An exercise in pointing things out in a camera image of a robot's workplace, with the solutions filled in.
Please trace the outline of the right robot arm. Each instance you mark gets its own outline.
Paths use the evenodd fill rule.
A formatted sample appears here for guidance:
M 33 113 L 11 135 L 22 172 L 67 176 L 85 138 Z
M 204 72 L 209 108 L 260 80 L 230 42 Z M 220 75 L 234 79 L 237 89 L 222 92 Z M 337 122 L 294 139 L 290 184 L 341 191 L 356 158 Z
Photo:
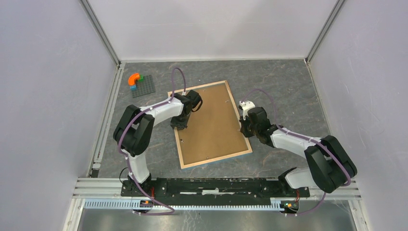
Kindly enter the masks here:
M 240 105 L 239 109 L 240 132 L 245 137 L 257 137 L 262 144 L 287 150 L 307 161 L 306 168 L 294 167 L 280 175 L 281 195 L 291 196 L 302 187 L 318 187 L 332 193 L 349 185 L 357 175 L 357 167 L 336 137 L 310 137 L 271 124 L 263 107 Z

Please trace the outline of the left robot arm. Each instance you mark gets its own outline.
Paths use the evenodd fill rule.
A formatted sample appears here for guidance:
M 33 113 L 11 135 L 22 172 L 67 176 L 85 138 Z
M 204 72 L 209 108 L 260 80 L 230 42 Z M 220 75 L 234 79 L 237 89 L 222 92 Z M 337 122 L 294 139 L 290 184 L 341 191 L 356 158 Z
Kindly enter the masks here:
M 146 153 L 153 128 L 170 119 L 170 126 L 179 130 L 188 127 L 190 115 L 200 109 L 203 100 L 198 92 L 174 93 L 164 101 L 145 106 L 128 106 L 118 125 L 113 139 L 118 151 L 125 157 L 130 167 L 128 177 L 133 181 L 132 189 L 139 196 L 146 196 L 151 191 L 151 174 L 147 169 Z

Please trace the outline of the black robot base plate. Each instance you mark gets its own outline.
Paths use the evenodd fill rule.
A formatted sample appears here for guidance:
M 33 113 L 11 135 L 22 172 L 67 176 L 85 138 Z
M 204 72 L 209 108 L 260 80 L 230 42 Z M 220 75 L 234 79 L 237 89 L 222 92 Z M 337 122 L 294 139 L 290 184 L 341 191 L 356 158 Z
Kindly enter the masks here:
M 292 189 L 278 178 L 156 178 L 141 185 L 169 205 L 269 205 L 271 198 L 308 198 L 309 188 Z

